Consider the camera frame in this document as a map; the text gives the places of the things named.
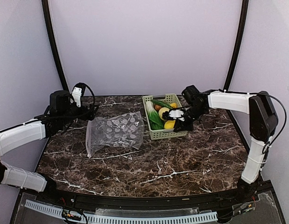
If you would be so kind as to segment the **bok choy toy green white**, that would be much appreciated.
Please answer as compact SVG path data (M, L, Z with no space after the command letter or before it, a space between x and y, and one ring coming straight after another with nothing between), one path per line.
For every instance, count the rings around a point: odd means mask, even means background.
M160 119L158 112L155 110L153 103L151 101L146 101L145 105L151 130L162 130L163 122Z

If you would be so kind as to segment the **pale green plastic basket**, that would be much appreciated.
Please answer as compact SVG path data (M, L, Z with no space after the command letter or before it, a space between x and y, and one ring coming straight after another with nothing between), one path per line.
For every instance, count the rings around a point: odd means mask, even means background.
M177 122L173 119L165 119L170 109L182 107L176 94L163 96L147 95L142 97L144 112L148 123L148 131L151 140L162 140L187 135L187 131L176 132Z

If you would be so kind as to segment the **clear dotted zip top bag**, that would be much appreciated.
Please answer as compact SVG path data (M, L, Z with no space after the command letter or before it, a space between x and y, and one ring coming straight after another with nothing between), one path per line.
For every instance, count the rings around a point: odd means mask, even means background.
M139 149L143 143L144 129L144 120L140 112L129 112L109 119L96 117L87 124L87 157L93 157L104 147Z

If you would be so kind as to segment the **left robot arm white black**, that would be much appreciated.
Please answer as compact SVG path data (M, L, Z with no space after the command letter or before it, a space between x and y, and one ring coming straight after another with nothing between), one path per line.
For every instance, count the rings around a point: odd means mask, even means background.
M56 182L50 177L9 165L3 162L1 157L30 142L66 131L76 119L93 120L98 106L95 103L90 106L82 105L83 94L81 87L74 87L72 92L62 90L51 93L49 106L44 114L0 130L0 185L42 192L43 197L50 203L57 203L61 199L60 192L56 190Z

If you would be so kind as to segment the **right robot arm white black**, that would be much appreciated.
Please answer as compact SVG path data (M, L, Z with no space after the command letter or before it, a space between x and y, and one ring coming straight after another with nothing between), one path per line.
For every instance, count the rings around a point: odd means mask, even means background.
M191 131L193 122L199 120L209 109L223 109L245 113L249 116L251 144L247 161L237 189L233 193L235 201L242 203L251 197L258 186L261 169L267 161L268 150L274 142L278 116L273 105L274 97L266 91L257 93L227 90L200 92L195 86L186 87L182 95L189 105L171 109L168 118L175 120L174 131Z

